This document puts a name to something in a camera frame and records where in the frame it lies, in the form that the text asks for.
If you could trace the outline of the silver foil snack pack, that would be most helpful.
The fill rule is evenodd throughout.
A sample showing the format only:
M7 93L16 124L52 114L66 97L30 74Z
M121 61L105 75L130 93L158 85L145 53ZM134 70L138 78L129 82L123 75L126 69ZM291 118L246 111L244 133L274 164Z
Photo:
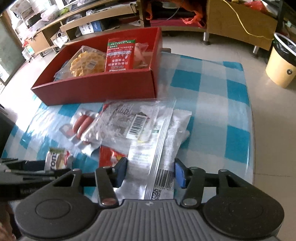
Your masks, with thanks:
M122 185L115 190L119 201L125 199L172 199L174 197L175 157L189 137L192 112L174 109L164 136L164 122L158 120L146 143L132 141Z

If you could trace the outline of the orange plastic bag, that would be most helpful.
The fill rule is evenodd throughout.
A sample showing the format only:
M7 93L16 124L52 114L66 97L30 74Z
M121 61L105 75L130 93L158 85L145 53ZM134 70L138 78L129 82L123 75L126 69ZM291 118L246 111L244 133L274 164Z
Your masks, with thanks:
M143 1L142 13L153 26L206 27L207 1Z

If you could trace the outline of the clear barcode snack bag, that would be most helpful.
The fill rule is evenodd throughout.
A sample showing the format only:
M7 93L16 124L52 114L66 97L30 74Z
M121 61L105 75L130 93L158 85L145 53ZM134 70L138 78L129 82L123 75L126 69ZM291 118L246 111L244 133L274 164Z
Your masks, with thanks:
M108 100L81 138L95 145L127 149L132 142L148 143L166 135L175 98Z

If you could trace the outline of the vacuum packed sausages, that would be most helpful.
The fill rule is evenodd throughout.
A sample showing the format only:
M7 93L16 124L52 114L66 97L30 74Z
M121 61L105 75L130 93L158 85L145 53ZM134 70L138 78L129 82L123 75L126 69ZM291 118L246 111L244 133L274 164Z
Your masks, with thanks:
M62 125L59 131L83 154L94 156L93 152L99 149L99 144L86 141L82 136L98 116L99 113L95 111L79 108L70 122Z

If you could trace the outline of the blue checkered tablecloth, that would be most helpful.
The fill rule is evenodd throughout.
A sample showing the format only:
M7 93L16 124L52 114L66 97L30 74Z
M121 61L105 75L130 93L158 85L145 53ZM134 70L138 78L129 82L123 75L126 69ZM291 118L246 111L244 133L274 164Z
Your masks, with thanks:
M164 53L159 69L161 92L176 99L176 109L192 113L190 136L177 153L186 166L208 173L227 169L253 182L253 124L243 67L237 62L214 62ZM1 151L4 158L43 160L50 147L64 147L84 172L97 162L82 154L59 129L81 108L98 112L102 103L45 105L28 86L18 83L1 95L15 125Z

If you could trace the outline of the Kaprons wafer pack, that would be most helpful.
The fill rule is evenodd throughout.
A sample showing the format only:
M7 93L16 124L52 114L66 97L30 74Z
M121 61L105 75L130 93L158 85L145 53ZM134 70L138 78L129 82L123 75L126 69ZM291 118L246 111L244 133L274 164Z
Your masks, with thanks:
M45 171L71 169L73 155L65 148L50 147L45 159Z

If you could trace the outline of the blue white carton box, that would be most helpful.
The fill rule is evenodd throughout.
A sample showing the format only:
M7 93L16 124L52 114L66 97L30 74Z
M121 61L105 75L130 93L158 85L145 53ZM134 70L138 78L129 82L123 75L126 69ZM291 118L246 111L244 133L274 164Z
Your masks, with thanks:
M101 25L101 21L93 21L93 22L85 23L84 25L80 25L79 30L82 35L87 35L87 34L92 34L96 32L102 32L103 27Z

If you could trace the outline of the yellow trash bin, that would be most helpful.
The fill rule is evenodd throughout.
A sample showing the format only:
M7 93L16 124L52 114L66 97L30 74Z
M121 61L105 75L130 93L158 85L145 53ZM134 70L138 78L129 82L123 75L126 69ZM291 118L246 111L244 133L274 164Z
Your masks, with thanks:
M267 76L278 86L286 88L295 78L295 42L274 34L273 48L266 66Z

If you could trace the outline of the wooden TV cabinet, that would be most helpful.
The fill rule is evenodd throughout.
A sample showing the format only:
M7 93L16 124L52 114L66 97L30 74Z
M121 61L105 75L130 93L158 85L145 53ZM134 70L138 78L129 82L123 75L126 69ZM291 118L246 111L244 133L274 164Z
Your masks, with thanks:
M26 40L34 52L39 54L56 47L51 38L58 31L65 33L67 39L72 41L76 38L76 29L85 23L126 15L129 15L131 18L143 17L142 1L132 1L125 4L114 4L111 7L100 10L98 13L83 16L69 23L66 22L67 18L75 14L83 13L107 3L107 1L96 1L81 9L71 11L32 32ZM149 22L141 22L140 26L151 25L153 27L160 27L163 31L201 32L203 33L204 43L209 42L211 34L229 37L253 45L253 52L257 53L259 48L269 50L277 24L276 19L242 4L229 1L207 1L206 27L204 28L177 26L175 24L170 26L153 26Z

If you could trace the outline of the yellow waffle cookie bag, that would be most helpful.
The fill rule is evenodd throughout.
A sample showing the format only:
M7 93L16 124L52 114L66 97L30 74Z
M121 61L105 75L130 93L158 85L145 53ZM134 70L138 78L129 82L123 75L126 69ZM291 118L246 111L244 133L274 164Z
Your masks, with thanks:
M106 54L88 46L82 46L54 75L54 81L102 73L105 70Z

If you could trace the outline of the round white pastry pack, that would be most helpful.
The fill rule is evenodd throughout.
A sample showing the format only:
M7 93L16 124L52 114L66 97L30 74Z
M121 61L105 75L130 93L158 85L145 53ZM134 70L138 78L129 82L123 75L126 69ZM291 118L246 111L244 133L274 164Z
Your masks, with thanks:
M136 43L134 49L133 68L147 68L152 58L152 51L148 50L148 43Z

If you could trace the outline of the red green snack bag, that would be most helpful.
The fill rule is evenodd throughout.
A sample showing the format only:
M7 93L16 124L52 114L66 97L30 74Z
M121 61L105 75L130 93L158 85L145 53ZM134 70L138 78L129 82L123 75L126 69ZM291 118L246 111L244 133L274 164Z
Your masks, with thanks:
M113 38L107 43L105 72L133 69L136 39Z

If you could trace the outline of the red candy bag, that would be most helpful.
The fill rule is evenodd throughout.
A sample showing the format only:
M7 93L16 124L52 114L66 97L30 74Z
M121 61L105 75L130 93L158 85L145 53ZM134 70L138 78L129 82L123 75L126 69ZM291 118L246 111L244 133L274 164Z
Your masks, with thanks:
M126 157L125 154L117 152L106 146L101 146L99 150L99 167L114 167L121 158Z

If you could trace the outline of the red cardboard box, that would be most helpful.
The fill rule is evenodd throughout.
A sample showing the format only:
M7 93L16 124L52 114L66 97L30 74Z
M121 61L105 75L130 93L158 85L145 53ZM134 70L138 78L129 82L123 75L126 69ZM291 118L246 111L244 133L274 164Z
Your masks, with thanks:
M148 66L142 69L103 72L54 81L55 73L83 45L105 52L108 40L113 38L136 39L140 43L147 43L148 48L144 56ZM156 98L162 46L161 28L108 31L74 42L64 47L53 58L31 90L46 105L104 102L109 99Z

